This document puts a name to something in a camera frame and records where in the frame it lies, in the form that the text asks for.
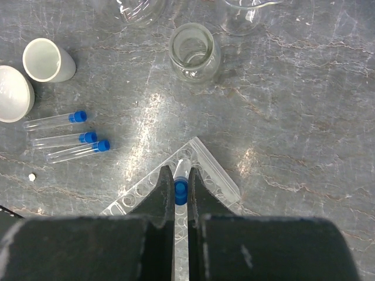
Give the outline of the blue capped test tube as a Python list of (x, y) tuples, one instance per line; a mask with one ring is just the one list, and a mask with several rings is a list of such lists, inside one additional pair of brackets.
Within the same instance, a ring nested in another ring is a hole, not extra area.
[(41, 129), (50, 129), (59, 126), (74, 125), (77, 123), (86, 122), (86, 120), (86, 111), (76, 111), (68, 114), (26, 121), (23, 123), (22, 126), (26, 132), (32, 132)]
[(176, 205), (184, 205), (187, 203), (191, 165), (191, 161), (188, 158), (182, 158), (178, 161), (175, 174), (173, 175)]
[(31, 144), (36, 149), (57, 148), (65, 146), (85, 145), (97, 141), (95, 132), (83, 132), (70, 135), (53, 136), (31, 140)]
[(96, 153), (106, 152), (109, 151), (110, 148), (110, 142), (105, 139), (98, 142), (88, 143), (86, 145), (50, 153), (46, 155), (46, 161), (50, 164), (65, 162), (68, 160), (95, 155)]

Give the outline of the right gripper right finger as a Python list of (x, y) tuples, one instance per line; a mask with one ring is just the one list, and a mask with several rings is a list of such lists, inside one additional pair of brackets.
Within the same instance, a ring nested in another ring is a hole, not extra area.
[(190, 280), (359, 280), (343, 235), (319, 217), (237, 215), (189, 175)]

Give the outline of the clear acrylic tube rack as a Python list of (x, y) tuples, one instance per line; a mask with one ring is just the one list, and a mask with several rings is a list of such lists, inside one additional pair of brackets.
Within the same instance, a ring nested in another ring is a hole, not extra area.
[[(204, 185), (226, 207), (230, 207), (240, 200), (240, 192), (235, 182), (202, 141), (198, 137), (194, 137), (111, 203), (101, 212), (101, 215), (130, 213), (154, 189), (160, 168), (168, 165), (174, 173), (181, 159), (189, 159), (192, 167), (199, 169)], [(189, 279), (187, 225), (187, 206), (177, 206), (175, 209), (175, 280)]]

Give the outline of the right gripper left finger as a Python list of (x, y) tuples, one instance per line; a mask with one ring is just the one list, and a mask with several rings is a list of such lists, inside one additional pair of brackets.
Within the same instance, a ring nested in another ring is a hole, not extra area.
[(2, 280), (173, 280), (175, 192), (168, 166), (127, 215), (21, 219), (1, 241)]

